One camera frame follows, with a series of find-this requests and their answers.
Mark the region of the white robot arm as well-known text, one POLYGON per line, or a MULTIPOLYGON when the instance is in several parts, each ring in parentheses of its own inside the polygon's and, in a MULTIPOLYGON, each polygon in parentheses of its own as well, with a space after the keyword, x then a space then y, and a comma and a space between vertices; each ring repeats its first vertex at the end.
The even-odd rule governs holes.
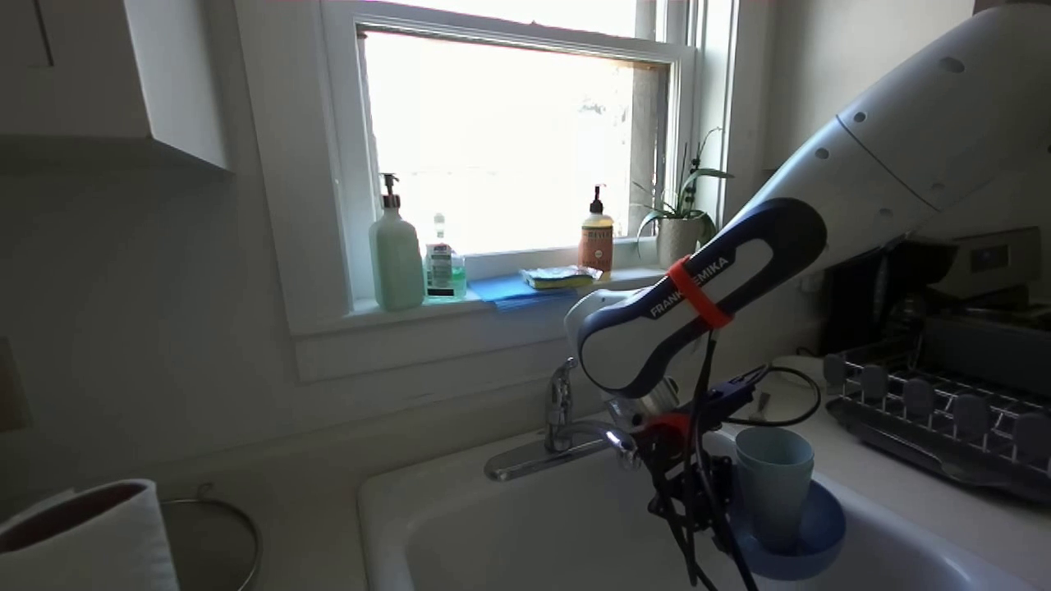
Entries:
POLYGON ((844 106, 664 279, 583 297, 575 361, 597 391, 646 396, 690 341, 766 293, 920 229, 1048 142, 1051 7, 986 7, 844 106))

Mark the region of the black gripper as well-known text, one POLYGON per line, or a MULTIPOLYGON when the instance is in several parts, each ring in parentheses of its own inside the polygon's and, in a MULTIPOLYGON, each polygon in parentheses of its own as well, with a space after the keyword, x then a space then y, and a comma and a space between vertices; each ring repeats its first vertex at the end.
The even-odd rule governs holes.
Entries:
POLYGON ((671 527, 690 570, 699 569, 699 530, 710 530, 715 548, 735 569, 745 569, 731 527, 734 461, 702 449, 702 436, 719 431, 744 405, 745 395, 710 395, 699 405, 631 416, 633 455, 646 467, 653 486, 646 511, 671 527))

